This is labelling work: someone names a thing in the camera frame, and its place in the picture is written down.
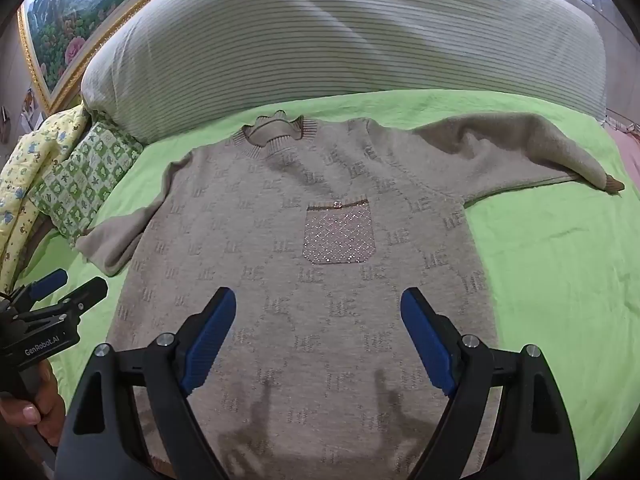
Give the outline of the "person's left hand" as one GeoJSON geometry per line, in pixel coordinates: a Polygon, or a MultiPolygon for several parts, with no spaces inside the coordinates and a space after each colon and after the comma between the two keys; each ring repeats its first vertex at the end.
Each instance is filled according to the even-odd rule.
{"type": "Polygon", "coordinates": [[[40,386],[32,402],[1,399],[1,415],[13,427],[35,427],[50,445],[60,443],[65,422],[65,402],[58,393],[58,380],[49,361],[38,365],[40,386]]]}

